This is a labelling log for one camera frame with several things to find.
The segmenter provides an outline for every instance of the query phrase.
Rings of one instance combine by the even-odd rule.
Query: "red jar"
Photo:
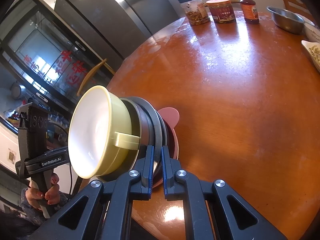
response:
[[[231,0],[209,0],[206,3],[215,23],[232,23],[236,21]]]

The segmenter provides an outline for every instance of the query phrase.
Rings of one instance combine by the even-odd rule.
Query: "glass jar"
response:
[[[206,4],[215,23],[232,23],[236,21],[231,0],[209,0]]]
[[[191,25],[210,22],[202,0],[178,0]]]

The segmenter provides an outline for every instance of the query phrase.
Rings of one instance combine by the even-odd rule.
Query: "bowl handle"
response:
[[[121,132],[115,132],[113,144],[114,146],[123,148],[123,149],[138,150],[139,142],[140,142],[139,136],[121,133]]]

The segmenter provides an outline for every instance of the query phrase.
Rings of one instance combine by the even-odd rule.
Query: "round table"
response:
[[[183,169],[225,180],[290,240],[320,208],[320,74],[300,41],[267,14],[260,24],[190,26],[181,18],[145,41],[108,85],[180,112]],[[159,240],[185,238],[182,201],[135,201],[132,217]]]

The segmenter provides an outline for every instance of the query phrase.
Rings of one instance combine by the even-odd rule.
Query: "sleeve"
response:
[[[26,191],[28,188],[24,188],[21,191],[21,208],[27,215],[28,219],[36,226],[42,225],[44,222],[46,222],[46,219],[44,218],[42,212],[40,210],[35,209],[33,206],[31,206],[28,203],[28,200],[26,198]],[[66,196],[60,192],[60,202],[55,208],[57,211],[64,206],[67,203],[67,198]]]

